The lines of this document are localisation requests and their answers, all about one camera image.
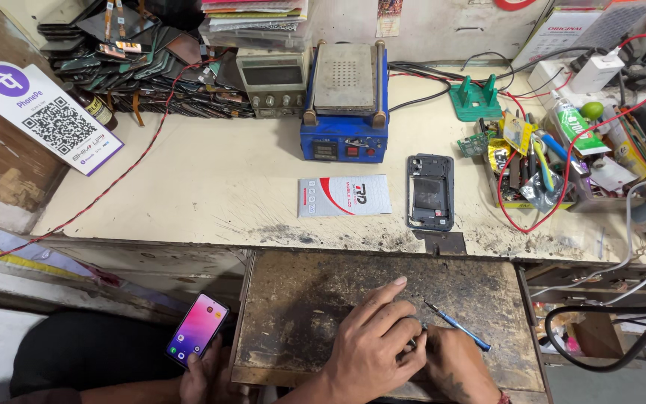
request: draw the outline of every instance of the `white workbench surface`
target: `white workbench surface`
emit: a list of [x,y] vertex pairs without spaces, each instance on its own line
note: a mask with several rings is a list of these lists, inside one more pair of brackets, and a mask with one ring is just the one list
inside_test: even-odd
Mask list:
[[[473,78],[502,68],[469,68]],[[531,90],[518,74],[510,90]],[[509,78],[501,79],[498,86]],[[442,89],[433,80],[390,78],[389,104],[398,105]],[[512,100],[499,97],[516,110]],[[526,112],[544,115],[534,99]],[[87,178],[70,170],[32,234],[41,235],[87,206],[139,157],[161,115],[117,114],[114,133],[126,146]],[[462,158],[456,141],[474,133],[445,95],[394,111],[382,164],[303,160],[298,119],[198,119],[169,115],[142,163],[90,211],[64,228],[72,238],[192,242],[264,247],[425,253],[424,242],[406,227],[406,160],[417,153],[455,157],[455,225],[467,253],[489,257],[619,262],[626,254],[621,214],[558,211],[531,234],[515,230],[495,207],[481,160]],[[296,218],[299,178],[387,174],[393,213],[378,216]],[[543,215],[510,209],[529,227]],[[633,236],[633,245],[640,237]]]

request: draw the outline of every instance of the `screen separator machine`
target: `screen separator machine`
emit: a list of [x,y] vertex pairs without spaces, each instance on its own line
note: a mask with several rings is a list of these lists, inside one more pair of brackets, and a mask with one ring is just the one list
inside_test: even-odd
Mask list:
[[318,42],[301,123],[306,160],[382,162],[388,147],[384,41]]

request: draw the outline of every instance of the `phonepe qr code stand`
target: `phonepe qr code stand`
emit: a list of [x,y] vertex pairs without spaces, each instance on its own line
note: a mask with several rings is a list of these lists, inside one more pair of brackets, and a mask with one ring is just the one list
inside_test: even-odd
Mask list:
[[35,65],[0,62],[0,115],[85,175],[123,146]]

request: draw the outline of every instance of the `workbench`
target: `workbench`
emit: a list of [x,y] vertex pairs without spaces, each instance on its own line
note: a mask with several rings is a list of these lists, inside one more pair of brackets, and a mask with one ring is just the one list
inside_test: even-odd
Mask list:
[[[466,69],[473,78],[504,71]],[[510,91],[530,91],[526,78],[517,74]],[[498,80],[498,86],[508,82]],[[389,103],[426,97],[441,88],[433,80],[392,77]],[[498,99],[503,108],[517,109],[511,100]],[[535,99],[521,103],[525,112],[544,116]],[[143,114],[145,128],[138,127],[133,115],[117,118],[114,132],[125,147],[89,178],[70,170],[33,235],[67,221],[131,166],[161,116]],[[537,282],[531,288],[537,290],[550,285],[544,276],[568,283],[591,268],[620,262],[627,253],[623,214],[558,211],[530,234],[515,230],[495,207],[482,159],[462,157],[456,141],[476,133],[476,123],[459,121],[447,96],[391,114],[382,164],[305,161],[299,128],[298,119],[170,115],[136,169],[92,209],[41,243],[180,300],[190,302],[192,292],[204,290],[240,310],[234,379],[261,384],[298,385],[325,362],[335,325],[364,291],[397,274],[407,275],[419,312],[420,296],[435,296],[443,307],[454,307],[451,314],[459,321],[498,344],[485,355],[486,363],[496,382],[514,392],[516,403],[546,402],[537,344],[524,318],[523,305],[529,300],[517,287],[509,261],[529,264],[525,278]],[[453,231],[436,234],[432,241],[406,226],[406,161],[417,153],[455,159]],[[373,174],[388,176],[392,214],[296,217],[298,179]],[[523,227],[543,216],[533,209],[508,212]],[[634,248],[642,243],[634,237]],[[268,257],[266,269],[255,268],[256,254],[259,260]],[[630,276],[642,276],[646,255],[635,265]],[[618,293],[609,282],[595,285],[601,296]],[[584,296],[585,287],[570,292],[574,295],[562,290],[546,295],[576,298]],[[645,297],[644,290],[638,296]],[[429,314],[424,319],[439,324]],[[265,323],[266,318],[275,321]],[[253,351],[254,346],[261,351]],[[415,384],[406,386],[393,395],[439,399]]]
[[[459,71],[457,67],[441,68]],[[504,68],[468,68],[473,78]],[[518,73],[513,94],[531,90]],[[498,80],[498,87],[510,78]],[[410,76],[390,78],[389,104],[425,97],[440,83]],[[498,97],[503,108],[515,103]],[[543,107],[522,100],[539,119]],[[87,178],[70,170],[34,227],[38,236],[86,207],[141,155],[161,116],[117,114],[114,133],[126,145]],[[530,234],[515,230],[502,215],[480,158],[463,158],[456,141],[476,132],[461,122],[445,95],[409,105],[390,116],[390,140],[382,164],[303,160],[298,119],[199,119],[169,115],[142,163],[111,192],[44,245],[122,278],[160,290],[208,289],[216,281],[231,298],[243,277],[246,251],[253,248],[348,250],[424,254],[426,242],[406,226],[406,159],[417,153],[455,159],[453,231],[429,253],[578,267],[620,262],[626,252],[624,215],[557,211]],[[393,213],[376,216],[297,218],[299,178],[386,174]],[[542,214],[508,209],[529,227]],[[634,237],[635,247],[641,239]],[[646,256],[640,258],[646,267]]]
[[[328,361],[338,324],[365,293],[408,277],[397,299],[416,316],[449,327],[435,302],[492,346],[483,361],[516,404],[547,403],[541,363],[509,262],[352,253],[257,251],[242,292],[232,381],[296,387]],[[424,370],[390,397],[449,403]]]

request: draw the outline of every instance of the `brown glass bottle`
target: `brown glass bottle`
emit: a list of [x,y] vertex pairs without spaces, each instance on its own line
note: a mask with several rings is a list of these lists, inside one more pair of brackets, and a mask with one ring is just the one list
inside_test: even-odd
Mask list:
[[74,98],[74,101],[83,106],[86,112],[101,122],[103,126],[106,126],[106,129],[114,130],[118,126],[119,121],[116,120],[111,109],[108,108],[101,98],[74,86],[72,83],[64,83],[61,89],[66,91],[71,98]]

